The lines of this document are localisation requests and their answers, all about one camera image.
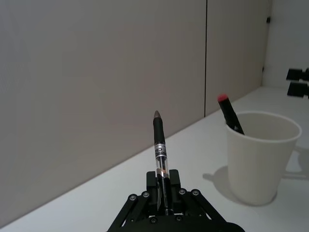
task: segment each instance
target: paper cup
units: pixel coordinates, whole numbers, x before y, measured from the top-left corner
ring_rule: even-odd
[[[230,187],[245,203],[266,204],[277,192],[302,130],[293,120],[267,112],[237,116],[245,135],[226,126]]]

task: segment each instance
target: bolt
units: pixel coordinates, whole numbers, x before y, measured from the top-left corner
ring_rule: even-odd
[[[158,219],[156,219],[155,217],[152,217],[151,219],[150,219],[150,223],[151,224],[156,224],[158,222]]]
[[[198,190],[193,190],[193,191],[192,191],[192,194],[195,195],[195,196],[197,196],[197,195],[199,195],[199,191],[198,191]]]
[[[143,193],[143,197],[149,197],[149,195],[150,195],[149,192],[144,192]]]
[[[136,196],[135,196],[135,195],[131,195],[131,196],[129,197],[129,199],[130,199],[131,201],[135,201]]]
[[[185,190],[182,188],[182,189],[179,190],[179,193],[180,193],[181,195],[184,195],[184,194],[185,194]]]
[[[182,216],[176,216],[177,221],[181,221],[182,219],[183,219]]]

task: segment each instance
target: marker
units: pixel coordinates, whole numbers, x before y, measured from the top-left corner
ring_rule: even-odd
[[[230,100],[228,99],[228,96],[226,94],[221,94],[218,96],[218,103],[221,107],[221,110],[223,112],[226,124],[233,129],[234,131],[244,134],[241,125],[239,123],[239,120],[237,118],[237,115],[235,111],[233,110],[233,107],[231,105]]]
[[[171,188],[169,179],[168,157],[166,154],[165,137],[163,132],[163,121],[158,111],[154,113],[154,150],[156,160],[156,175],[159,185],[160,199],[158,213],[160,215],[171,215]]]

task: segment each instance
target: pen label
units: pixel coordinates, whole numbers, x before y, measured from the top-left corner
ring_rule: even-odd
[[[160,157],[160,156],[167,157],[165,144],[156,144],[154,147],[154,150],[155,150],[154,151],[155,157]]]

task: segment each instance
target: table surface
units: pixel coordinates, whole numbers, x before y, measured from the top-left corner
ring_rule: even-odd
[[[178,169],[182,187],[199,189],[219,213],[247,232],[307,231],[309,227],[309,100],[286,90],[261,87],[233,103],[235,111],[261,110],[294,119],[303,134],[273,202],[248,206],[227,182],[226,132],[220,111],[167,139],[169,168]],[[1,232],[107,231],[131,193],[146,188],[146,172],[155,170],[151,147],[96,178],[2,228]]]

